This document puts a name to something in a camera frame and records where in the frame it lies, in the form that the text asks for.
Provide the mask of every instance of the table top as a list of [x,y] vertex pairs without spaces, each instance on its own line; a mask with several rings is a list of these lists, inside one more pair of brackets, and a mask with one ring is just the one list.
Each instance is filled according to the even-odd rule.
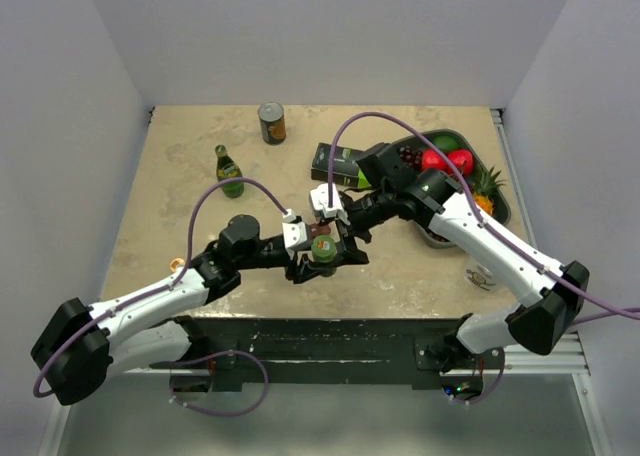
[[[313,222],[309,190],[318,142],[330,143],[338,127],[361,111],[382,111],[419,131],[449,128],[461,133],[487,167],[507,175],[491,113],[484,107],[286,106],[287,139],[263,142],[256,106],[156,107],[119,233],[102,299],[113,299],[165,278],[169,262],[184,257],[193,205],[216,182],[214,148],[224,144],[245,176],[269,188],[287,208]],[[378,118],[354,123],[342,146],[367,149],[395,141],[406,131]],[[503,188],[512,210],[508,228],[525,238],[512,184]],[[228,199],[215,192],[200,210],[194,252],[217,239],[236,214],[258,218],[261,237],[281,232],[281,214],[257,188]],[[394,219],[359,243],[366,266],[339,268],[331,278],[302,285],[284,279],[283,269],[242,274],[242,285],[226,297],[188,314],[200,317],[272,318],[455,318],[515,302],[506,288],[485,293],[463,279],[467,255],[457,248],[432,249],[410,223]]]

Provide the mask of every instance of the yellow-green bottle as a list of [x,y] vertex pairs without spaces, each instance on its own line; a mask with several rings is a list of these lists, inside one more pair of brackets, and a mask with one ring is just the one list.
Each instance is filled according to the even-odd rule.
[[[218,167],[216,168],[218,181],[242,176],[242,171],[240,171],[233,159],[229,157],[227,148],[222,144],[216,146],[216,156],[218,156]],[[222,191],[229,198],[237,198],[244,193],[244,183],[225,184],[222,187]]]

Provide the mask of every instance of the soda can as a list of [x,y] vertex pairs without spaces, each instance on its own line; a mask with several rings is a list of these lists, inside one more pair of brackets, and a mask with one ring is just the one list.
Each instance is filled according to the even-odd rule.
[[287,137],[284,109],[278,103],[264,103],[258,108],[262,139],[268,144],[280,144]]

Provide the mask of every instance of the white wall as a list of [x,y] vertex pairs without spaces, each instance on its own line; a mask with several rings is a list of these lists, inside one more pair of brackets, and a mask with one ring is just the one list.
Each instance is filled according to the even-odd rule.
[[32,455],[51,407],[31,346],[98,295],[144,129],[91,0],[0,0],[0,446]]
[[566,0],[94,0],[159,104],[504,107]]
[[[505,115],[540,247],[640,302],[640,0],[568,0]],[[640,323],[580,331],[615,454],[640,451]]]

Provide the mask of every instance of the gray floor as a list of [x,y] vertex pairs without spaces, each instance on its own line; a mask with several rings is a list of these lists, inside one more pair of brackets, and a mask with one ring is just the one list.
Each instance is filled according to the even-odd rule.
[[[198,401],[238,409],[260,386]],[[168,404],[166,376],[123,376],[71,410],[66,456],[112,455],[591,455],[569,376],[504,379],[490,399],[464,408],[440,392],[397,386],[275,385],[240,418],[212,418]]]

